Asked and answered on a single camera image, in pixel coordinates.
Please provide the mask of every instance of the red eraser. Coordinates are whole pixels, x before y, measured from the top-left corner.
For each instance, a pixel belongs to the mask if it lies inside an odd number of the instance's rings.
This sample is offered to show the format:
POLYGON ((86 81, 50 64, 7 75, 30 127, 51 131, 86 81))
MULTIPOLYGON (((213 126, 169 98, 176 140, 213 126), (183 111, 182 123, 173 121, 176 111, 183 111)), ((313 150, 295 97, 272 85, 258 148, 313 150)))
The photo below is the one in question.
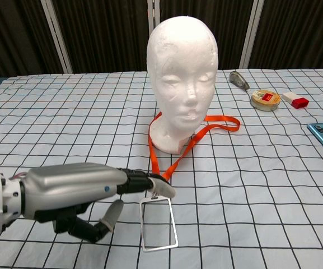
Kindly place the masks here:
POLYGON ((304 108, 308 105, 309 101, 307 99, 305 99, 304 97, 298 98, 298 99, 294 99, 291 103, 291 105, 294 108, 304 108))
POLYGON ((286 92, 282 94, 282 98, 291 104, 294 108, 304 108, 308 105, 309 101, 293 92, 286 92))

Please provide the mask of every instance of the mannequin neck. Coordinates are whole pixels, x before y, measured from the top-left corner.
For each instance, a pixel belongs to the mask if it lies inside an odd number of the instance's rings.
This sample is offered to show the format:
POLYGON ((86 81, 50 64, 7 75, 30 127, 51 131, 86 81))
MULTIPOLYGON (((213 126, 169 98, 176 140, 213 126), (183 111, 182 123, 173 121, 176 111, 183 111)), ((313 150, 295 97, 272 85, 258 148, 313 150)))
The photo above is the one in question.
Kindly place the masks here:
POLYGON ((150 137, 154 146, 169 154, 179 154, 193 131, 182 131, 171 126, 165 117, 161 116, 150 126, 150 137))

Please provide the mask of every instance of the mannequin eye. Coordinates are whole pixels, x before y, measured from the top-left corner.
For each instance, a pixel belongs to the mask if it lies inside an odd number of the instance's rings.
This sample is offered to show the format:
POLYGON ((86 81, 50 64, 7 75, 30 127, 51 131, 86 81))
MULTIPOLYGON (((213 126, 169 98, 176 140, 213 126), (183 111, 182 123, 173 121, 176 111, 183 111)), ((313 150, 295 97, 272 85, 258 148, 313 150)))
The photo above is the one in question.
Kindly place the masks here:
POLYGON ((174 76, 174 75, 163 76, 162 80, 163 80, 163 82, 165 82, 167 84, 177 84, 177 83, 179 83, 181 81, 179 79, 179 77, 174 76))
POLYGON ((209 81, 210 79, 211 79, 211 77, 206 74, 199 77, 199 81, 202 81, 202 82, 209 81))

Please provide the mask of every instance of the styrofoam mannequin head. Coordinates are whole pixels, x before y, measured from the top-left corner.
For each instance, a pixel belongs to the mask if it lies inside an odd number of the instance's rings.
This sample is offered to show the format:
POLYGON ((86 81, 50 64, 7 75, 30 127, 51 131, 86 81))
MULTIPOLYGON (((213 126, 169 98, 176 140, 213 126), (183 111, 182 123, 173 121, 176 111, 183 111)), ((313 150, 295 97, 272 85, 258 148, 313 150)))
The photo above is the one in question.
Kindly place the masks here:
POLYGON ((147 68, 162 117, 151 125, 154 145, 179 153, 200 126, 214 95, 217 44, 207 26, 193 17, 159 24, 147 47, 147 68))

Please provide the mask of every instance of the mannequin lips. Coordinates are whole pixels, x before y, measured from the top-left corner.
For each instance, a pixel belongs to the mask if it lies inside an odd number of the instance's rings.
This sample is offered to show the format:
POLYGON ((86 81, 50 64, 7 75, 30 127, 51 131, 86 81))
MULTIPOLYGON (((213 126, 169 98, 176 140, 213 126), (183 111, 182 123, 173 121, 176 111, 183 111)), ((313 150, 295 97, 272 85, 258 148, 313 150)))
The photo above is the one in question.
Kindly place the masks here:
POLYGON ((198 112, 195 109, 190 109, 188 112, 182 113, 180 116, 186 120, 195 120, 198 118, 198 112))

